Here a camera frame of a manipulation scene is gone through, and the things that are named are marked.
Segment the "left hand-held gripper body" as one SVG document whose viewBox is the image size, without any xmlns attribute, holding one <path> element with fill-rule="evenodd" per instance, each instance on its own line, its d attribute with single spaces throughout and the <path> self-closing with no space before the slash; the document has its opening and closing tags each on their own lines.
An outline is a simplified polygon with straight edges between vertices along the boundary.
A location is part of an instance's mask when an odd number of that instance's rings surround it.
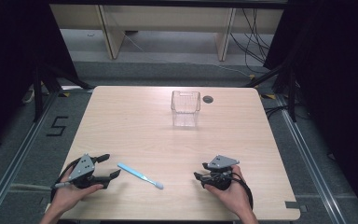
<svg viewBox="0 0 358 224">
<path fill-rule="evenodd" d="M 71 174 L 69 174 L 68 181 L 79 189 L 86 189 L 92 185 L 97 185 L 94 182 L 95 164 L 91 161 L 89 154 L 84 154 L 75 164 Z"/>
</svg>

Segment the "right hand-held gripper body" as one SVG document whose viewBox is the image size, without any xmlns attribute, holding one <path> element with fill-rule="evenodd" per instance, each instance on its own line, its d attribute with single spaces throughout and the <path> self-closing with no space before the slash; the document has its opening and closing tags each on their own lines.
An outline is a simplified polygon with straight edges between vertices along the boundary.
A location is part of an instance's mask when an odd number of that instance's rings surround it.
<svg viewBox="0 0 358 224">
<path fill-rule="evenodd" d="M 209 163 L 212 171 L 209 171 L 206 177 L 206 184 L 220 190 L 226 190 L 231 184 L 232 166 L 240 162 L 226 156 L 217 155 Z"/>
</svg>

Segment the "light blue toothbrush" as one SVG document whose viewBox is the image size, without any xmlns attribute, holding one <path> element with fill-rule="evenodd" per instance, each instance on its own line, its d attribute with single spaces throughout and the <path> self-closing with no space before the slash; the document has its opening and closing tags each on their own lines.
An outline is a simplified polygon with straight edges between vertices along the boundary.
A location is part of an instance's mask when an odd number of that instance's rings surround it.
<svg viewBox="0 0 358 224">
<path fill-rule="evenodd" d="M 136 176 L 136 177 L 142 179 L 143 181 L 146 181 L 146 182 L 152 184 L 152 185 L 155 186 L 157 189 L 164 189 L 163 184 L 161 184 L 161 183 L 159 183 L 159 182 L 157 182 L 157 181 L 154 181 L 154 180 L 148 178 L 146 175 L 144 175 L 144 174 L 142 174 L 142 173 L 140 173 L 140 172 L 134 170 L 133 168 L 131 168 L 130 166 L 128 166 L 128 165 L 126 165 L 126 164 L 124 164 L 124 163 L 121 163 L 121 162 L 120 162 L 120 163 L 117 164 L 117 166 L 118 166 L 120 169 L 125 170 L 126 172 L 128 172 L 128 173 L 130 173 L 130 174 L 132 174 L 132 175 L 134 175 L 134 176 Z"/>
</svg>

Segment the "clear plastic container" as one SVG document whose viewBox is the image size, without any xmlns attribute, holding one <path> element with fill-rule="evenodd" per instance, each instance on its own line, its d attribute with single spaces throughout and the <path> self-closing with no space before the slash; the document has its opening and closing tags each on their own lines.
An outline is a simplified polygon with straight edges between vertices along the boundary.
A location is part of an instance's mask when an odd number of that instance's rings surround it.
<svg viewBox="0 0 358 224">
<path fill-rule="evenodd" d="M 173 91 L 172 124 L 176 127 L 195 127 L 200 112 L 200 93 L 198 91 Z"/>
</svg>

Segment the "person's left hand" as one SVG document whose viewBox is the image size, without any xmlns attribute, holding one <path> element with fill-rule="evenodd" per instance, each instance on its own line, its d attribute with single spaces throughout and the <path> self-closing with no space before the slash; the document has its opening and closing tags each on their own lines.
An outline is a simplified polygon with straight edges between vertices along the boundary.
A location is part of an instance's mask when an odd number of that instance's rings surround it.
<svg viewBox="0 0 358 224">
<path fill-rule="evenodd" d="M 68 185 L 56 190 L 55 196 L 48 208 L 49 211 L 63 214 L 72 209 L 83 198 L 103 188 L 96 184 L 85 189 L 79 189 L 74 185 Z"/>
</svg>

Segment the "person's right hand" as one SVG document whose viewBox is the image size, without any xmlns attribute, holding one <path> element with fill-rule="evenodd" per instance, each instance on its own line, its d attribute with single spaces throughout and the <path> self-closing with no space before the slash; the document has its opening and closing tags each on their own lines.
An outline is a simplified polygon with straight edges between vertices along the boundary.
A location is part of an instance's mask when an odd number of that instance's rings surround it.
<svg viewBox="0 0 358 224">
<path fill-rule="evenodd" d="M 217 189 L 211 185 L 205 185 L 205 188 L 216 196 L 224 206 L 237 215 L 240 219 L 244 219 L 253 213 L 249 202 L 249 196 L 243 186 L 245 181 L 243 180 L 241 168 L 238 165 L 231 166 L 237 180 L 232 180 L 230 186 L 226 190 Z"/>
</svg>

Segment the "grey tape piece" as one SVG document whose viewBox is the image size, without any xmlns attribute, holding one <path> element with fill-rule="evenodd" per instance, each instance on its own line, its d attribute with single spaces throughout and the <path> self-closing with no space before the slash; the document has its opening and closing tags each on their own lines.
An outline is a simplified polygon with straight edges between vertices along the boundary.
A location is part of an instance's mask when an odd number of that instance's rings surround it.
<svg viewBox="0 0 358 224">
<path fill-rule="evenodd" d="M 307 213 L 308 207 L 306 205 L 301 205 L 298 202 L 287 202 L 285 201 L 285 206 L 288 209 L 298 209 L 301 213 Z"/>
</svg>

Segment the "black metal stand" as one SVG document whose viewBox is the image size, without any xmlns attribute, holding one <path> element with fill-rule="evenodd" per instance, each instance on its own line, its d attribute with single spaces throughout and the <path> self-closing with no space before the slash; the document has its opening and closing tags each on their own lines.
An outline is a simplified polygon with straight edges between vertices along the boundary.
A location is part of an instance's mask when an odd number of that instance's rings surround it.
<svg viewBox="0 0 358 224">
<path fill-rule="evenodd" d="M 288 113 L 292 122 L 296 122 L 296 73 L 290 63 L 282 63 L 278 65 L 263 76 L 255 78 L 245 84 L 244 88 L 253 88 L 274 76 L 276 76 L 276 79 L 272 89 L 275 93 L 288 90 Z"/>
<path fill-rule="evenodd" d="M 37 63 L 33 71 L 34 121 L 38 121 L 44 112 L 42 85 L 45 85 L 50 93 L 57 93 L 62 90 L 62 85 L 57 80 L 58 77 L 63 77 L 83 90 L 94 89 L 94 86 L 80 80 L 76 71 L 67 73 L 57 66 L 53 66 L 48 63 Z"/>
</svg>

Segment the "beige wooden desk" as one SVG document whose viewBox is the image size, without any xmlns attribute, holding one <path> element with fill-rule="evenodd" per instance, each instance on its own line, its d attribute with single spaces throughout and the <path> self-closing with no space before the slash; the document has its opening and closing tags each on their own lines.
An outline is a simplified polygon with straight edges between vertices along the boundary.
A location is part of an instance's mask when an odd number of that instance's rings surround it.
<svg viewBox="0 0 358 224">
<path fill-rule="evenodd" d="M 222 62 L 231 34 L 273 35 L 282 17 L 280 9 L 252 8 L 52 4 L 50 9 L 61 29 L 101 30 L 112 59 L 117 58 L 126 31 L 171 31 L 213 33 Z"/>
</svg>

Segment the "metal floor rail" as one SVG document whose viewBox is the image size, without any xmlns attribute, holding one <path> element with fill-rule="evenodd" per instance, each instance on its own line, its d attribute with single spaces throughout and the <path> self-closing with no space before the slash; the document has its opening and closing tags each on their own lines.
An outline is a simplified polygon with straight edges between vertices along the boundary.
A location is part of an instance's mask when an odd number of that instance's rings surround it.
<svg viewBox="0 0 358 224">
<path fill-rule="evenodd" d="M 295 121 L 293 121 L 287 109 L 283 110 L 282 116 L 292 137 L 294 138 L 296 147 L 307 167 L 313 184 L 318 191 L 318 194 L 332 223 L 348 224 L 346 218 L 343 216 L 342 210 L 340 209 L 336 198 L 332 193 L 332 190 L 328 187 L 324 179 L 321 169 L 317 165 L 316 160 L 313 158 L 309 146 L 306 143 L 302 132 L 299 130 L 298 125 Z"/>
<path fill-rule="evenodd" d="M 57 93 L 51 93 L 46 98 L 46 101 L 42 103 L 41 114 L 36 120 L 32 122 L 31 126 L 27 130 L 27 134 L 21 141 L 21 145 L 18 147 L 16 153 L 8 164 L 4 174 L 0 178 L 0 206 L 3 200 L 6 198 L 11 184 L 17 176 L 24 160 L 26 159 L 26 156 L 28 155 L 31 146 L 34 143 L 34 140 L 36 139 L 38 133 L 40 132 L 41 127 L 46 119 L 46 116 L 48 115 L 48 112 L 57 97 Z"/>
</svg>

